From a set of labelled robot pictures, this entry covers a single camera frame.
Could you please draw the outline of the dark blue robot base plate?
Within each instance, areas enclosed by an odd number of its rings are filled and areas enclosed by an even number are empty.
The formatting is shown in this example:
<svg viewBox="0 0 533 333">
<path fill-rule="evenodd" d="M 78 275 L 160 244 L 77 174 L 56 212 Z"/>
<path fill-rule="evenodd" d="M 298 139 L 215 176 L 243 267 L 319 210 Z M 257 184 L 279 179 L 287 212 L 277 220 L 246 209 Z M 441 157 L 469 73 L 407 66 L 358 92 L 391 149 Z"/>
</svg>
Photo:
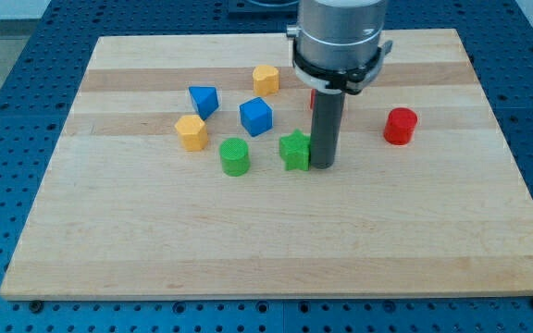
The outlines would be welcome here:
<svg viewBox="0 0 533 333">
<path fill-rule="evenodd" d="M 288 15 L 297 12 L 298 0 L 227 0 L 230 17 Z"/>
</svg>

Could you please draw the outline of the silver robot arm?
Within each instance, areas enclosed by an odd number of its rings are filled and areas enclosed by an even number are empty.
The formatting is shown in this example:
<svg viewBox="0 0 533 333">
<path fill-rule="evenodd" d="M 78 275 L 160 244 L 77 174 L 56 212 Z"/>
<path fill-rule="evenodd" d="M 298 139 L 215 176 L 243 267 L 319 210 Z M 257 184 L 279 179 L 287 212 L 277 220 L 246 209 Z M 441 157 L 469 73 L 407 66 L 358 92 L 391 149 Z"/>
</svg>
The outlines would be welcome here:
<svg viewBox="0 0 533 333">
<path fill-rule="evenodd" d="M 327 70 L 354 69 L 378 51 L 387 0 L 300 0 L 294 53 Z"/>
</svg>

